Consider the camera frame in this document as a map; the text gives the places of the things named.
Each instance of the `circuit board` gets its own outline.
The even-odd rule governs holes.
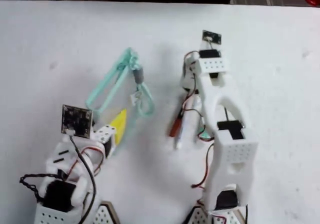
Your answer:
[[[90,138],[93,113],[92,110],[63,105],[61,132],[66,134],[67,129],[74,130],[75,136]]]

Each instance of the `yellow plastic piece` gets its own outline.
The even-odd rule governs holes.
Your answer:
[[[124,135],[124,131],[126,129],[126,120],[127,120],[127,113],[126,113],[126,109],[123,109],[120,111],[120,113],[116,116],[115,119],[113,119],[113,121],[111,121],[110,125],[115,127],[116,129],[116,134],[115,134],[115,144],[118,145],[121,140],[122,137]]]

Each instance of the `black cable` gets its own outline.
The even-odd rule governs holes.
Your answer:
[[[244,221],[245,223],[244,224],[248,224],[248,205],[245,206],[245,209],[246,209],[245,210],[246,211],[245,212],[246,213],[246,217],[245,217],[245,221]]]
[[[54,178],[63,180],[62,175],[49,174],[49,173],[46,173],[46,174],[26,174],[26,175],[20,177],[19,183],[21,183],[22,185],[24,185],[25,187],[27,187],[28,189],[30,189],[34,192],[34,195],[35,195],[37,202],[43,201],[44,199],[39,195],[39,191],[35,185],[29,184],[25,181],[25,179],[29,178],[29,177],[54,177]]]
[[[74,146],[74,148],[75,148],[75,150],[76,150],[76,153],[78,154],[79,159],[82,161],[82,163],[84,164],[86,170],[88,171],[89,176],[90,176],[90,179],[91,179],[91,181],[92,181],[92,185],[93,185],[93,187],[94,187],[94,188],[93,188],[94,191],[93,191],[93,194],[92,194],[92,199],[91,199],[91,202],[90,202],[90,204],[89,204],[89,207],[88,207],[88,209],[86,210],[85,214],[83,215],[83,217],[81,218],[81,220],[80,220],[79,223],[78,223],[78,224],[82,224],[82,223],[84,223],[84,221],[86,220],[87,216],[89,215],[89,212],[90,212],[91,209],[92,209],[94,200],[95,200],[95,198],[96,198],[95,196],[96,196],[96,189],[97,189],[97,188],[96,188],[96,186],[95,186],[95,185],[96,185],[96,184],[95,184],[96,182],[95,182],[94,175],[92,174],[90,168],[88,167],[88,164],[86,163],[85,159],[84,159],[83,156],[81,155],[78,147],[75,145],[75,142],[74,142],[74,139],[72,138],[72,136],[70,136],[70,141],[72,142],[72,144],[73,144],[73,146]]]
[[[226,120],[229,121],[228,112],[227,112],[226,108],[224,108],[224,109],[225,109],[224,111],[225,111]]]

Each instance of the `white table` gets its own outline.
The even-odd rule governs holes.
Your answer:
[[[32,223],[33,193],[61,139],[62,104],[84,106],[128,46],[140,55],[156,113],[97,177],[122,223],[181,223],[200,190],[206,147],[173,150],[184,53],[222,34],[260,138],[250,223],[316,223],[320,199],[320,10],[253,6],[0,2],[1,223]]]

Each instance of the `teal plastic clip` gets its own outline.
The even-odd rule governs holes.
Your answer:
[[[135,51],[133,51],[131,48],[128,48],[124,51],[124,53],[121,55],[121,57],[118,59],[118,61],[114,64],[112,69],[105,75],[104,79],[100,81],[100,83],[97,85],[97,87],[90,93],[89,97],[85,101],[85,105],[88,109],[93,110],[93,119],[95,121],[99,120],[100,115],[103,113],[103,111],[108,107],[111,100],[115,96],[116,92],[120,88],[122,82],[125,80],[126,76],[128,75],[129,71],[137,71],[142,70],[142,66],[138,63],[138,55]],[[106,86],[112,81],[112,78],[117,75],[117,80],[110,90],[108,96],[106,97],[105,101],[102,103],[102,105],[99,108],[94,108],[93,103],[96,100],[96,98],[101,94],[101,92],[104,91]],[[143,82],[143,76],[140,76],[139,81],[136,86],[138,91],[142,92],[142,97],[138,100],[136,107],[137,111],[140,116],[147,117],[153,114],[154,112],[154,101],[152,98],[152,95],[146,86],[146,84]],[[146,102],[148,105],[148,109],[145,111],[143,110],[143,98],[146,98]]]

